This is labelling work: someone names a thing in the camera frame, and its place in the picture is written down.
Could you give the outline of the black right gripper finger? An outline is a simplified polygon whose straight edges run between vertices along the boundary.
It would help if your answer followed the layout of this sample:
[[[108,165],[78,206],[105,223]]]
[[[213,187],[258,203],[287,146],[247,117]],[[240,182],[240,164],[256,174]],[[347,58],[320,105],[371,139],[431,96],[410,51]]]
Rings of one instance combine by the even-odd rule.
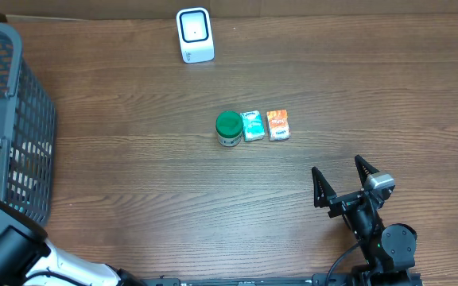
[[[314,206],[329,207],[331,204],[330,201],[336,198],[337,194],[317,167],[312,168],[312,180],[314,186]]]
[[[359,179],[363,187],[365,186],[365,182],[367,181],[367,177],[369,175],[373,175],[379,172],[377,168],[369,164],[360,155],[355,156],[355,166],[357,168]]]

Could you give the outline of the orange tissue pack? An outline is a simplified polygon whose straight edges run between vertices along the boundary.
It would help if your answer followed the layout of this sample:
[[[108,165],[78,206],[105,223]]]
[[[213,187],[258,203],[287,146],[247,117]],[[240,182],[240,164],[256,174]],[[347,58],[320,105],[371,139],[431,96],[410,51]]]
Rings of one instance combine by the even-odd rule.
[[[290,138],[287,110],[267,111],[266,117],[271,141],[281,141]]]

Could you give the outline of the teal tissue pack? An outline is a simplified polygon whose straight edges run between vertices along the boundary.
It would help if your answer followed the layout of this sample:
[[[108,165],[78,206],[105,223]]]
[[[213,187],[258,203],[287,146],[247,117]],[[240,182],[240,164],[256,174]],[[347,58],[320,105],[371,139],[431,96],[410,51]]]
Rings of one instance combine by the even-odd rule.
[[[265,128],[262,116],[258,110],[243,112],[240,114],[243,121],[243,135],[245,141],[262,140],[265,135]]]

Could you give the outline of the green lid jar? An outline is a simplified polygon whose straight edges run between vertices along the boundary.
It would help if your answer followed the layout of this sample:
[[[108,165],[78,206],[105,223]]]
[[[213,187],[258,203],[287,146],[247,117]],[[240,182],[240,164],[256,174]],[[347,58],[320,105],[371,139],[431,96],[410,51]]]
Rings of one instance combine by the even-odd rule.
[[[225,147],[236,146],[243,136],[243,120],[234,111],[222,112],[215,121],[218,141]]]

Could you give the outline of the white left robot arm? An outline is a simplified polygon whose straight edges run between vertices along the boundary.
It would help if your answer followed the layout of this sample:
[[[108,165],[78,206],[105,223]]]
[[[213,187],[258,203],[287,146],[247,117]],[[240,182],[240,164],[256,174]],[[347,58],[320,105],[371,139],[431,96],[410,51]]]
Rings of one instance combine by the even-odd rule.
[[[32,219],[0,201],[0,285],[140,285],[123,269],[58,249]]]

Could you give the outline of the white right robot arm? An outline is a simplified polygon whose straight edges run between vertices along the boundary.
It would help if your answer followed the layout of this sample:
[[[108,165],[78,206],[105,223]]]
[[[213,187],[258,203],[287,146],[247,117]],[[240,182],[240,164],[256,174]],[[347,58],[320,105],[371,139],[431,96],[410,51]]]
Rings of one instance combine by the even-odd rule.
[[[337,195],[320,169],[312,168],[314,206],[328,208],[330,218],[342,217],[354,234],[356,243],[341,254],[325,275],[315,275],[321,285],[422,285],[419,274],[410,273],[415,266],[417,232],[403,223],[385,226],[378,210],[390,198],[395,180],[360,155],[355,156],[361,188],[346,195]],[[360,249],[364,265],[357,265],[349,273],[334,272],[341,261]]]

